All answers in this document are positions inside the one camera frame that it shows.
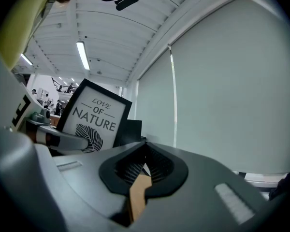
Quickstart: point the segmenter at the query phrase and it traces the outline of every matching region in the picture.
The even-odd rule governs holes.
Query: roller blind
[[[139,80],[136,119],[148,141],[173,146],[174,93],[171,59],[165,51]]]
[[[232,170],[290,172],[290,28],[235,0],[172,45],[177,147]]]

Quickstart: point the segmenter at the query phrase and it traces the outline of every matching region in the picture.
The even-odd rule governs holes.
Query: fluorescent light
[[[33,65],[33,63],[24,54],[21,54],[21,56],[29,65]]]
[[[79,56],[81,57],[81,60],[82,60],[84,68],[86,70],[90,70],[90,67],[89,67],[89,64],[88,64],[88,60],[87,60],[87,56],[86,56],[84,42],[78,41],[78,42],[76,42],[76,46],[77,46],[78,53],[79,53]]]

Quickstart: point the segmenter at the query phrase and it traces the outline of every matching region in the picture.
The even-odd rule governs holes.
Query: black picture frame
[[[129,111],[131,109],[131,105],[132,105],[132,102],[131,101],[128,101],[126,100],[125,98],[122,98],[120,97],[119,95],[117,94],[114,94],[112,93],[111,91],[108,91],[107,89],[104,89],[102,88],[101,86],[87,80],[87,79],[84,79],[81,84],[79,85],[79,87],[76,89],[76,91],[73,93],[73,95],[71,96],[69,102],[67,103],[62,115],[61,115],[61,118],[60,120],[58,121],[58,124],[57,124],[57,127],[56,129],[58,131],[62,131],[63,128],[64,128],[64,125],[68,119],[68,116],[70,114],[70,112],[72,111],[72,108],[74,106],[74,104],[76,103],[77,99],[79,98],[80,94],[83,92],[83,90],[86,88],[86,87],[89,87],[89,88],[92,88],[94,89],[95,91],[103,94],[103,95],[106,95],[112,99],[114,99],[115,101],[118,101],[122,104],[125,105],[125,110],[122,114],[122,117],[121,117],[121,120],[120,120],[120,124],[118,126],[118,130],[117,130],[117,134],[116,134],[116,137],[115,137],[115,140],[114,140],[114,144],[113,144],[113,147],[117,147],[117,146],[120,146],[120,141],[121,141],[121,135],[122,135],[122,132],[126,126],[126,121],[127,121],[127,118],[128,118],[128,115],[129,115]]]

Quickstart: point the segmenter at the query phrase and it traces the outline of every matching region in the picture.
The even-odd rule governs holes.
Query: framed print
[[[120,146],[131,104],[84,79],[65,107],[57,130],[87,138],[84,153]]]

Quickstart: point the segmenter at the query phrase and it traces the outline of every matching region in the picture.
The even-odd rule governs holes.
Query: picture frame
[[[126,100],[125,98],[122,98],[120,97],[119,95],[117,94],[114,94],[104,88],[102,88],[101,86],[87,80],[87,79],[84,79],[82,81],[82,83],[79,85],[79,87],[76,89],[76,91],[73,93],[73,95],[71,96],[69,102],[67,103],[62,115],[61,115],[61,118],[57,124],[57,130],[58,131],[64,131],[64,128],[65,128],[65,125],[66,125],[66,122],[68,121],[71,115],[75,113],[73,113],[73,108],[75,108],[75,106],[78,104],[78,101],[81,97],[81,94],[84,92],[84,90],[87,90],[88,88],[94,90],[93,93],[95,92],[98,92],[100,93],[102,96],[105,96],[105,97],[108,97],[106,98],[107,100],[112,99],[114,100],[114,103],[115,104],[118,104],[121,103],[122,105],[124,105],[124,110],[123,110],[123,113],[122,113],[122,116],[120,118],[120,123],[118,125],[118,128],[117,128],[117,133],[116,133],[116,136],[115,136],[115,140],[114,140],[114,143],[113,143],[113,147],[117,147],[117,146],[120,146],[120,141],[121,141],[121,135],[123,133],[123,130],[125,128],[125,124],[126,124],[126,121],[127,121],[127,118],[128,118],[128,115],[129,115],[129,112],[130,112],[130,108],[131,108],[131,105],[132,105],[132,102],[131,101],[128,101]]]

